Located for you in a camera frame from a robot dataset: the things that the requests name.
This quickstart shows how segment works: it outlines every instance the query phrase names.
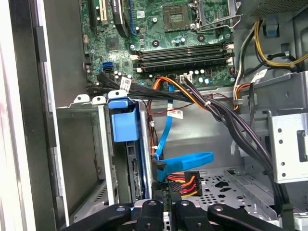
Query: metal bracket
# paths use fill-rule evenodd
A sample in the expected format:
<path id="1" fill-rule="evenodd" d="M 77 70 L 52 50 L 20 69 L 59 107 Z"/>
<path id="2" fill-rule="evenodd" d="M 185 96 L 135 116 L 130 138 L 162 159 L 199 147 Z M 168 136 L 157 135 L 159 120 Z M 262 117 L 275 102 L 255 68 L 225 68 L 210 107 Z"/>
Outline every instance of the metal bracket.
<path id="1" fill-rule="evenodd" d="M 120 99 L 120 98 L 127 98 L 127 93 L 124 90 L 112 90 L 108 93 L 108 99 Z"/>

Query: sticker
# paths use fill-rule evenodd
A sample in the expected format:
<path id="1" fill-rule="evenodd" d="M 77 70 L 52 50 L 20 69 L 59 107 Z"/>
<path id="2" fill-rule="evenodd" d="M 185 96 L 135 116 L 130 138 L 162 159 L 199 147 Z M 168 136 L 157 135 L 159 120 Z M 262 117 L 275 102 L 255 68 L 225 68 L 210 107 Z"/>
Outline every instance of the sticker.
<path id="1" fill-rule="evenodd" d="M 121 78 L 120 90 L 124 90 L 126 91 L 126 93 L 129 93 L 130 85 L 131 85 L 131 79 L 126 77 Z"/>
<path id="2" fill-rule="evenodd" d="M 260 79 L 262 79 L 265 76 L 267 71 L 268 71 L 267 69 L 260 71 L 259 74 L 255 75 L 255 77 L 252 79 L 251 83 L 258 83 Z"/>
<path id="3" fill-rule="evenodd" d="M 145 12 L 144 11 L 137 11 L 137 18 L 145 18 Z"/>
<path id="4" fill-rule="evenodd" d="M 183 111 L 180 110 L 168 111 L 167 116 L 177 119 L 183 119 Z"/>

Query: cable tie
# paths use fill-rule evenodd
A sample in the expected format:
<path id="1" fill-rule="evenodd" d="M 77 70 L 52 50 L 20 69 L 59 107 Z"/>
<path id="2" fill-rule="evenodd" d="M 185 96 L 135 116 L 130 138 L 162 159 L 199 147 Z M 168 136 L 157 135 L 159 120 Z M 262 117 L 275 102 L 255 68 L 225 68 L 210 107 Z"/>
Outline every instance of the cable tie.
<path id="1" fill-rule="evenodd" d="M 211 104 L 211 102 L 210 102 L 210 101 L 207 101 L 207 102 L 204 104 L 204 106 L 207 107 L 209 104 Z"/>

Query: screw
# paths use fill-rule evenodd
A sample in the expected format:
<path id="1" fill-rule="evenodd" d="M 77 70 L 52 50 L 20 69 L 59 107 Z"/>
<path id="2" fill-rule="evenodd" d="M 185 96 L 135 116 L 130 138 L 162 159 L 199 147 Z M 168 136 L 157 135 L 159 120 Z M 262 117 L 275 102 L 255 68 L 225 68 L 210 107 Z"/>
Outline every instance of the screw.
<path id="1" fill-rule="evenodd" d="M 131 44 L 130 47 L 129 47 L 132 51 L 134 51 L 136 49 L 135 45 L 134 44 Z"/>
<path id="2" fill-rule="evenodd" d="M 151 201 L 151 202 L 149 203 L 149 205 L 154 206 L 154 205 L 156 205 L 156 202 L 155 202 L 155 201 Z"/>
<path id="3" fill-rule="evenodd" d="M 189 203 L 188 203 L 187 201 L 182 201 L 181 204 L 182 204 L 183 206 L 189 205 Z"/>
<path id="4" fill-rule="evenodd" d="M 191 30 L 195 30 L 196 29 L 196 25 L 195 24 L 191 24 Z"/>
<path id="5" fill-rule="evenodd" d="M 117 208 L 116 210 L 117 210 L 117 212 L 123 212 L 125 210 L 125 208 L 121 206 L 121 207 Z"/>
<path id="6" fill-rule="evenodd" d="M 218 212 L 220 212 L 220 211 L 222 211 L 223 210 L 223 208 L 221 207 L 221 206 L 215 206 L 214 207 L 214 209 L 216 210 L 216 211 L 218 211 Z"/>

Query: silver metal sheet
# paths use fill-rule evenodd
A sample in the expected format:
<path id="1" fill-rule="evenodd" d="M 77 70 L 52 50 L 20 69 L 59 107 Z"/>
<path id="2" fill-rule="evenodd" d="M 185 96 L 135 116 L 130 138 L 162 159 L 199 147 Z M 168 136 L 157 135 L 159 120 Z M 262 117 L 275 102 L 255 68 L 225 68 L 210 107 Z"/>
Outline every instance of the silver metal sheet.
<path id="1" fill-rule="evenodd" d="M 110 153 L 110 145 L 109 145 L 109 137 L 111 134 L 107 132 L 105 113 L 106 113 L 105 105 L 98 106 L 102 151 L 103 151 L 104 168 L 105 168 L 105 176 L 106 176 L 106 183 L 107 183 L 108 202 L 109 202 L 109 205 L 113 205 L 115 203 L 115 191 L 114 191 L 115 182 L 114 182 L 114 173 L 113 173 L 114 166 L 112 165 L 112 162 L 111 162 L 111 153 Z"/>
<path id="2" fill-rule="evenodd" d="M 307 113 L 269 117 L 274 177 L 277 183 L 308 180 L 308 162 L 300 162 L 299 157 L 299 130 L 304 130 L 306 134 L 308 132 Z"/>
<path id="3" fill-rule="evenodd" d="M 98 185 L 90 113 L 71 114 L 58 120 L 69 215 Z"/>
<path id="4" fill-rule="evenodd" d="M 198 197 L 191 196 L 185 199 L 199 203 L 201 208 L 206 211 L 209 205 L 221 203 L 233 208 L 244 208 L 248 214 L 266 221 L 277 219 L 277 215 L 270 217 L 261 209 L 258 202 L 255 201 L 255 196 L 248 195 L 239 185 L 230 181 L 224 170 L 225 168 L 214 171 L 201 170 L 200 177 L 203 195 Z M 219 188 L 217 184 L 220 182 L 226 183 L 227 185 Z"/>

